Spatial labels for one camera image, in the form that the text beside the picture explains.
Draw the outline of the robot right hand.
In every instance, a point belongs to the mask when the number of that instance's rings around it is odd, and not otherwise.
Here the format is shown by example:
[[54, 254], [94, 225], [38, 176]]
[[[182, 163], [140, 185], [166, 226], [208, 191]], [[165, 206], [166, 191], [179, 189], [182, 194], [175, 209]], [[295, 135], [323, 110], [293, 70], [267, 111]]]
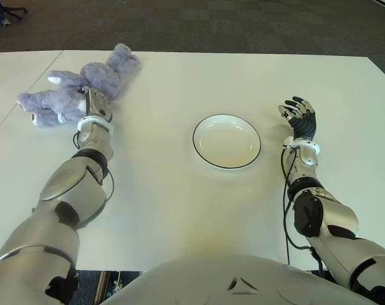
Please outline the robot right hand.
[[292, 97], [279, 105], [278, 110], [291, 126], [294, 139], [313, 140], [317, 128], [316, 114], [307, 100]]

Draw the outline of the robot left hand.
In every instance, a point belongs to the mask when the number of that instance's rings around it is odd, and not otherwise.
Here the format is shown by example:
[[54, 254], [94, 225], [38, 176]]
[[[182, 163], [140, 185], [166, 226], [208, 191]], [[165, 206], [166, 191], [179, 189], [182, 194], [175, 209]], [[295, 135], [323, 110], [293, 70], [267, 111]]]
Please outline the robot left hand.
[[100, 91], [83, 87], [86, 103], [85, 114], [87, 116], [100, 116], [106, 122], [112, 121], [112, 106], [111, 101]]

